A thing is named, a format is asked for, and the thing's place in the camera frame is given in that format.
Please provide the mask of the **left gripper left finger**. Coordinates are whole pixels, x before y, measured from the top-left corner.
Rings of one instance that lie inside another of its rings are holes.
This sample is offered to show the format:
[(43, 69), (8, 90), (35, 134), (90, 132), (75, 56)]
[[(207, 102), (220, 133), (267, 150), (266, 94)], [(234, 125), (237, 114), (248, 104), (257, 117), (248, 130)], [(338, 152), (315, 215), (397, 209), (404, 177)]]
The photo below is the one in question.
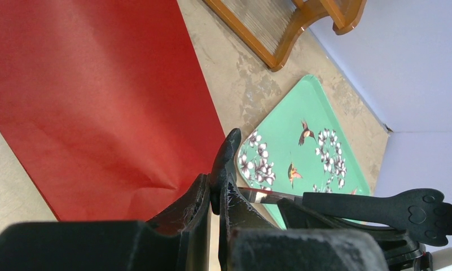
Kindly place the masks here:
[(209, 194), (200, 174), (148, 221), (10, 225), (0, 233), (0, 270), (208, 270)]

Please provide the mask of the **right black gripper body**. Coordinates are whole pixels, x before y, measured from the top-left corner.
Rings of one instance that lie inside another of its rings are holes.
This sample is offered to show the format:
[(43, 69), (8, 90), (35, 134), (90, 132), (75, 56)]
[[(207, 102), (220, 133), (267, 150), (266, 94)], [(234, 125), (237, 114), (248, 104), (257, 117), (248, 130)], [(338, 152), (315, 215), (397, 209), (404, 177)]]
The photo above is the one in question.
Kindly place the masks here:
[(425, 250), (425, 245), (412, 240), (406, 231), (322, 215), (291, 199), (283, 198), (277, 205), (287, 229), (358, 230), (369, 234), (378, 243), (389, 270), (433, 270), (432, 254)]

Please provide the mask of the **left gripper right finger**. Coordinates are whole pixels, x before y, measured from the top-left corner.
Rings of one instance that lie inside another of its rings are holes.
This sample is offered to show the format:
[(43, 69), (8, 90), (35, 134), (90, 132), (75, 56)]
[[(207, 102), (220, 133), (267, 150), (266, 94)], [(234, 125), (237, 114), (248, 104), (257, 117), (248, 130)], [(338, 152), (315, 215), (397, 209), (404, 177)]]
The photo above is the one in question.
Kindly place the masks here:
[(222, 270), (388, 270), (372, 236), (356, 230), (280, 230), (238, 192), (231, 174), (217, 179)]

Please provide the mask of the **green floral tray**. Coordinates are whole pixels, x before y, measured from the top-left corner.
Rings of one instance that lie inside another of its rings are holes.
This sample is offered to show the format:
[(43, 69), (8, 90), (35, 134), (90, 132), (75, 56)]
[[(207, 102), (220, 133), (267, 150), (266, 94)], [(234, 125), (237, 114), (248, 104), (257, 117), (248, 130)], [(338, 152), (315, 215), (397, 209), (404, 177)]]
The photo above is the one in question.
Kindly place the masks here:
[(241, 178), (254, 189), (370, 195), (371, 189), (318, 78), (306, 75), (244, 140)]

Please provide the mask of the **red paper bag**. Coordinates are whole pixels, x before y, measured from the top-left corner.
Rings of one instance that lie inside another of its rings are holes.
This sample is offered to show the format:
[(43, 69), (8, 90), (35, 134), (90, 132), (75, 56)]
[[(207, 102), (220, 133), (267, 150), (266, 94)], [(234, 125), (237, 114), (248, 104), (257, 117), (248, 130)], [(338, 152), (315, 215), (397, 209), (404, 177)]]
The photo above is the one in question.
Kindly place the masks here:
[(176, 1), (0, 1), (0, 132), (63, 221), (150, 219), (225, 137)]

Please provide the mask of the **black metal tongs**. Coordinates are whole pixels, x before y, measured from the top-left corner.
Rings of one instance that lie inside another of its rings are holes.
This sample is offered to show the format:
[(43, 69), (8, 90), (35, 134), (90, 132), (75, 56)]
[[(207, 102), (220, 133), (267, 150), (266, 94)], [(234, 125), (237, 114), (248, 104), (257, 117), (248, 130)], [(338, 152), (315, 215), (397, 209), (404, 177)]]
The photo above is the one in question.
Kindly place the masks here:
[[(231, 174), (236, 183), (234, 155), (240, 141), (240, 130), (232, 130), (221, 145), (209, 175), (211, 205), (216, 215), (217, 179)], [(412, 240), (430, 246), (445, 246), (448, 236), (452, 235), (452, 204), (446, 203), (443, 193), (435, 189), (412, 189), (395, 196), (378, 198), (320, 193), (295, 196), (247, 187), (237, 188), (253, 208), (256, 203), (270, 203), (278, 207), (277, 202), (286, 198), (322, 215), (362, 225), (403, 230), (410, 234)]]

